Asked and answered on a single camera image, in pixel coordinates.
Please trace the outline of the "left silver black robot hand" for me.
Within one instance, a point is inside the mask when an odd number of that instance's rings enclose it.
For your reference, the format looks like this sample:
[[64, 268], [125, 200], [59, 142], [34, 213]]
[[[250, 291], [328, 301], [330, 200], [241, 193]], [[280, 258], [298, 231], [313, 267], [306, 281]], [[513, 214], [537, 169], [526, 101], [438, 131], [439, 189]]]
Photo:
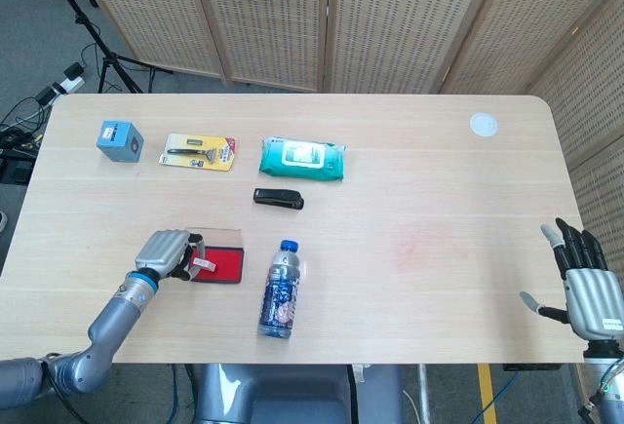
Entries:
[[194, 259], [204, 259], [206, 247], [201, 234], [187, 230], [159, 230], [150, 236], [136, 256], [136, 271], [158, 284], [166, 278], [192, 281], [201, 265]]

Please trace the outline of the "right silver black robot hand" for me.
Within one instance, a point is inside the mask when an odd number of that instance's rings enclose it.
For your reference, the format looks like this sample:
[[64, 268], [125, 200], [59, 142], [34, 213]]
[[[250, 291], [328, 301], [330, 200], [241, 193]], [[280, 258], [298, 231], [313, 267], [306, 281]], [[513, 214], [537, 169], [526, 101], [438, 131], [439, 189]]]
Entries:
[[586, 341], [623, 338], [623, 291], [607, 267], [601, 243], [589, 231], [579, 231], [563, 219], [540, 230], [554, 254], [565, 292], [565, 308], [549, 307], [526, 291], [524, 305], [542, 317], [569, 325]]

